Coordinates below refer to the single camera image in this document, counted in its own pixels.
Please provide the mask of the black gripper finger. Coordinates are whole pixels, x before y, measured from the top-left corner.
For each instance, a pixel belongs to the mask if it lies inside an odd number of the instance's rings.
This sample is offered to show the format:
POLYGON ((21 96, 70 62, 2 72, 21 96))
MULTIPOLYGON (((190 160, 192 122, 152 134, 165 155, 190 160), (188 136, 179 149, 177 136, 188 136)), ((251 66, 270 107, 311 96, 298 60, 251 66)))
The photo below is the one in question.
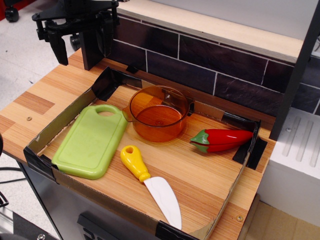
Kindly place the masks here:
POLYGON ((49 31, 48 38, 50 46, 58 62, 64 66, 67 66, 69 64, 69 61, 67 56, 66 44, 62 38, 62 35, 58 32, 49 31))
POLYGON ((98 48, 107 57, 111 53, 113 41, 113 18, 108 11, 101 11, 96 17, 100 20, 96 30, 98 48))

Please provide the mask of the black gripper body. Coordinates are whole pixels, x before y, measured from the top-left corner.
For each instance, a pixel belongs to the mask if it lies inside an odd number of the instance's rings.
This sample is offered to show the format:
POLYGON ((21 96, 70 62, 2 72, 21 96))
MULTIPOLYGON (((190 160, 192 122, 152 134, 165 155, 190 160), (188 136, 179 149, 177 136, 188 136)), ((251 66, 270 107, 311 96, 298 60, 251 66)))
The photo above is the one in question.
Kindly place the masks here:
POLYGON ((65 36, 97 30, 100 24, 97 15, 102 11, 111 14, 114 31, 119 22, 119 5, 116 0, 59 0, 53 7, 35 13, 32 20, 36 22, 38 38, 46 42, 49 41, 49 32, 65 36))

